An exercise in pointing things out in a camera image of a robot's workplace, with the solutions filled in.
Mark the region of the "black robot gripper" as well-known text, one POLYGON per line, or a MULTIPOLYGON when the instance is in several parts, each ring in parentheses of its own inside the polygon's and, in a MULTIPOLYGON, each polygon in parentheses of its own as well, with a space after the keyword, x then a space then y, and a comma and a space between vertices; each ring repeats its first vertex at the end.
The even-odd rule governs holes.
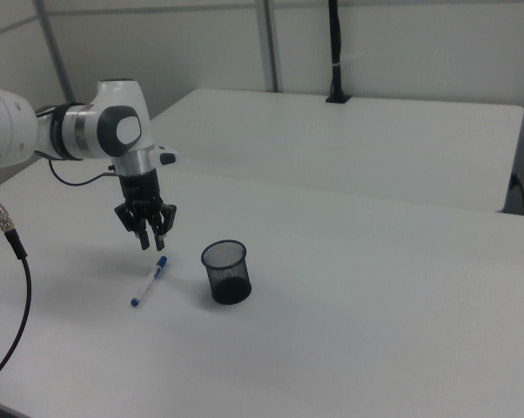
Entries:
POLYGON ((141 248, 150 247, 145 220, 133 212, 154 212, 151 228, 158 251, 165 248, 165 236, 173 228, 177 214, 175 205, 163 203, 160 197, 158 173, 156 170, 133 175, 120 176, 119 184, 124 196, 124 204, 114 209, 124 228, 138 238, 141 248))

